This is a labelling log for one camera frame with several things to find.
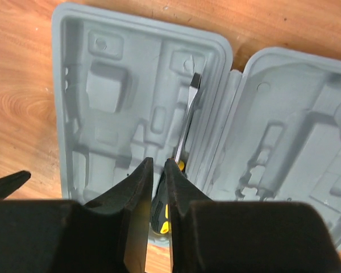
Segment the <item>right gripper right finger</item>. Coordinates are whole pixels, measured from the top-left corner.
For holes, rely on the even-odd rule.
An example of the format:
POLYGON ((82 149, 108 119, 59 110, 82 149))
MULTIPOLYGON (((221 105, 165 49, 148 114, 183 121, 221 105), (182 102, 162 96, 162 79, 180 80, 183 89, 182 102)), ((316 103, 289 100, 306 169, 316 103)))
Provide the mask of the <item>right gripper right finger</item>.
POLYGON ((341 272, 319 213, 292 201, 213 201, 164 166, 173 272, 341 272))

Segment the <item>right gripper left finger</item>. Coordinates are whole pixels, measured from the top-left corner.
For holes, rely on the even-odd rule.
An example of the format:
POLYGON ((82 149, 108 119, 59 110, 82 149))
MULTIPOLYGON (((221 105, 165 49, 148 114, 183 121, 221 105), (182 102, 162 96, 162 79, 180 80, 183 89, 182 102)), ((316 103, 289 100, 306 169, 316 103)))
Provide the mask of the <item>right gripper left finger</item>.
POLYGON ((95 199, 0 199, 0 272, 144 272, 153 160, 95 199))

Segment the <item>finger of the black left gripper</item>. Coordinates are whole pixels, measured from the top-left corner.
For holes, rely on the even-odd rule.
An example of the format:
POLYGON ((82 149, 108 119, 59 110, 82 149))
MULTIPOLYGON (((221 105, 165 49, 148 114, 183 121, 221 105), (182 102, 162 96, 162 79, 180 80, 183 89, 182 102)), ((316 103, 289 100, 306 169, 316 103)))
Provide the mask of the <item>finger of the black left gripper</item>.
POLYGON ((31 178, 29 171, 19 171, 0 178, 0 199, 5 199, 31 178))

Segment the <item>flathead screwdriver black yellow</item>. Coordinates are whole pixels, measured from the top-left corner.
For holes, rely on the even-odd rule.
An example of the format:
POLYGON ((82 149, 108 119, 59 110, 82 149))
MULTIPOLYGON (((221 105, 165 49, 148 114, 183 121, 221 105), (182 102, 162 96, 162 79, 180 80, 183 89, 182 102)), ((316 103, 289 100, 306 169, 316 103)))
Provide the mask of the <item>flathead screwdriver black yellow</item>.
MULTIPOLYGON (((185 168, 185 163, 181 160, 181 156, 193 118, 194 105, 196 103, 196 100, 201 97, 201 92, 199 91, 201 78, 202 76, 199 73, 195 73, 192 77, 188 91, 188 102, 185 112, 185 118, 181 127, 181 134, 178 139, 177 147, 175 148, 172 156, 172 159, 175 160, 181 171, 183 171, 185 168)), ((159 235, 164 235, 169 231, 167 207, 168 198, 166 190, 165 170, 163 170, 159 179, 155 197, 152 200, 150 218, 151 229, 153 230, 153 232, 159 235)))

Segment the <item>grey plastic tool case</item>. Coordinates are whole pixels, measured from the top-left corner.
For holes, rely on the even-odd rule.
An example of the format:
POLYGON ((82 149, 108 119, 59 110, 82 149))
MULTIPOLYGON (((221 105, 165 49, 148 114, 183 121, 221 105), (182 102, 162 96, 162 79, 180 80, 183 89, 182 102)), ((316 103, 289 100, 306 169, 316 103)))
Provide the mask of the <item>grey plastic tool case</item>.
POLYGON ((341 249, 341 61, 269 47, 239 71, 219 34, 69 2, 52 60, 63 198, 86 203, 146 157, 158 185, 199 73, 186 177, 213 200, 308 203, 341 249))

